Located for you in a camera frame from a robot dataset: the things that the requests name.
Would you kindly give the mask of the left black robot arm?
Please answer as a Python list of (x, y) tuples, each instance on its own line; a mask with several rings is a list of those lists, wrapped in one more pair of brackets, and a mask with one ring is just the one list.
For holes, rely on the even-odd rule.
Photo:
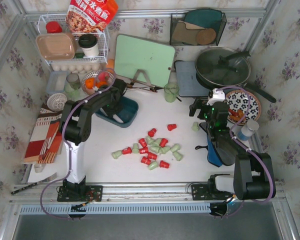
[(92, 116), (99, 110), (107, 118), (118, 119), (122, 110), (120, 100), (124, 96), (127, 84), (115, 79), (109, 86), (103, 85), (83, 100), (65, 103), (59, 123), (59, 131), (66, 147), (68, 173), (62, 180), (62, 188), (71, 196), (86, 196), (86, 175), (83, 163), (84, 143), (92, 130)]

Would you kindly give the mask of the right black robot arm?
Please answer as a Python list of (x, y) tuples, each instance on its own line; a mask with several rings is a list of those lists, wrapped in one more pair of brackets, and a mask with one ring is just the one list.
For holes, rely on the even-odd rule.
[(276, 195), (272, 159), (267, 153), (258, 153), (234, 135), (228, 124), (229, 105), (223, 101), (203, 105), (198, 118), (204, 120), (199, 126), (207, 136), (207, 161), (216, 166), (234, 166), (229, 175), (230, 187), (225, 191), (234, 193), (239, 200), (268, 202)]

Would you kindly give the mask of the teal storage basket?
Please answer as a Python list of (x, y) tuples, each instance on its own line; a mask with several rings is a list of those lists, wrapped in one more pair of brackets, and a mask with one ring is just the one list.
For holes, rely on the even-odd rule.
[(116, 113), (112, 118), (106, 116), (103, 109), (98, 110), (95, 115), (120, 128), (128, 128), (137, 116), (139, 105), (136, 101), (125, 96), (121, 97), (119, 103), (122, 105), (122, 110)]

